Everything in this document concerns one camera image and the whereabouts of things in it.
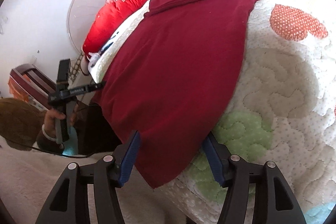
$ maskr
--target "metal screw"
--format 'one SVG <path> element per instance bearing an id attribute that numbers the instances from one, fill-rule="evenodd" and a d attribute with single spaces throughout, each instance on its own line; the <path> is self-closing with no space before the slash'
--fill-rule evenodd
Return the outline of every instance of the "metal screw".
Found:
<path id="1" fill-rule="evenodd" d="M 73 169 L 75 169 L 76 167 L 77 167 L 77 164 L 75 164 L 74 162 L 68 165 L 68 168 L 69 168 L 70 170 L 73 170 Z"/>
<path id="2" fill-rule="evenodd" d="M 109 161 L 112 161 L 112 160 L 113 160 L 113 157 L 112 157 L 111 155 L 107 155 L 107 156 L 105 156 L 105 157 L 103 158 L 103 160 L 104 160 L 105 162 L 109 162 Z"/>
<path id="3" fill-rule="evenodd" d="M 238 155 L 231 155 L 230 159 L 233 161 L 239 161 L 240 157 Z"/>
<path id="4" fill-rule="evenodd" d="M 275 166 L 277 166 L 276 164 L 275 164 L 275 162 L 273 162 L 273 161 L 268 161 L 267 162 L 267 166 L 269 167 L 269 168 L 274 168 Z"/>

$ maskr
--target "quilted bedspread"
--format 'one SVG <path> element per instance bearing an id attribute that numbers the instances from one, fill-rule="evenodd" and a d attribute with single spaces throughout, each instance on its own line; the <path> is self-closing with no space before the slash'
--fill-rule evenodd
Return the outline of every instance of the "quilted bedspread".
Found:
<path id="1" fill-rule="evenodd" d="M 100 81 L 148 3 L 97 63 Z M 247 29 L 235 93 L 213 129 L 245 160 L 277 163 L 308 224 L 323 223 L 336 202 L 336 1 L 260 0 Z M 161 187 L 197 223 L 216 223 L 226 190 L 205 155 Z M 254 189 L 246 220 L 253 214 Z"/>

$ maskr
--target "folded blanket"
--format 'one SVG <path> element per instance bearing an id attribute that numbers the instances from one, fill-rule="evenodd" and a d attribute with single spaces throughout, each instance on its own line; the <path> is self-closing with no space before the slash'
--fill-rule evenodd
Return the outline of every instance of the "folded blanket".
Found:
<path id="1" fill-rule="evenodd" d="M 113 59 L 98 103 L 122 142 L 140 131 L 136 167 L 151 187 L 183 171 L 224 112 L 256 1 L 151 0 Z"/>

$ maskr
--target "green quilted patch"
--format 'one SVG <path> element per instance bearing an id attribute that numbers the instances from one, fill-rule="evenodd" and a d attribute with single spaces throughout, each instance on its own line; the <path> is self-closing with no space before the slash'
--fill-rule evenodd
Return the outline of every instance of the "green quilted patch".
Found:
<path id="1" fill-rule="evenodd" d="M 273 138 L 271 125 L 265 124 L 260 115 L 240 111 L 224 114 L 212 133 L 231 153 L 249 162 L 265 155 Z M 196 181 L 196 188 L 204 198 L 223 204 L 226 189 L 215 182 L 208 160 L 202 151 L 195 156 L 186 173 Z"/>

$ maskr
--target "bracelet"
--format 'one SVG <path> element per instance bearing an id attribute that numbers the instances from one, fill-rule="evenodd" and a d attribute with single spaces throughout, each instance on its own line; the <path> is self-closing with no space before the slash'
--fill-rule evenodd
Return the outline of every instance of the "bracelet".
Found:
<path id="1" fill-rule="evenodd" d="M 42 133 L 43 133 L 44 137 L 46 137 L 48 140 L 50 140 L 52 142 L 56 142 L 56 138 L 52 138 L 46 133 L 46 131 L 44 129 L 44 124 L 42 125 Z"/>

